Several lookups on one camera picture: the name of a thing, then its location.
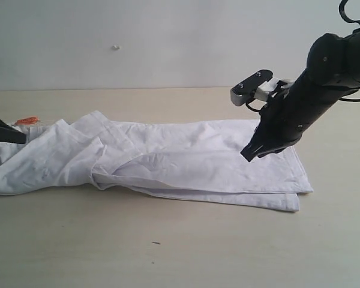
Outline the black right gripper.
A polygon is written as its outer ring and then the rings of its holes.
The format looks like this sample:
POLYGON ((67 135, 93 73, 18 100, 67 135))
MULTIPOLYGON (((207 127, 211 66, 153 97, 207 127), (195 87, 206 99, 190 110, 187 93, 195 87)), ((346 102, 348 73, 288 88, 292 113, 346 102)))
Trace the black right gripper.
POLYGON ((279 154, 301 138, 301 132, 297 129, 298 123, 292 116, 297 113, 297 102, 301 98, 302 88, 303 82, 297 80, 281 86, 268 98, 266 107, 260 111, 260 123, 253 134, 253 141, 240 152, 248 162, 256 157, 279 154))

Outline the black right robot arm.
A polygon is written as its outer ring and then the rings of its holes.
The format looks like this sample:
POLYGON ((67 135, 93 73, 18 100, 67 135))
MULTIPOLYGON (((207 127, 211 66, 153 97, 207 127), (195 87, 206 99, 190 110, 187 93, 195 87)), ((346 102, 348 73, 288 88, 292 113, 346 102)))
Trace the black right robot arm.
POLYGON ((360 90, 360 31, 347 37, 324 34, 312 45, 305 70, 287 86, 261 93, 258 75, 248 92, 264 101, 260 122, 241 151, 247 160, 277 154, 300 141, 303 133, 330 107, 360 90))

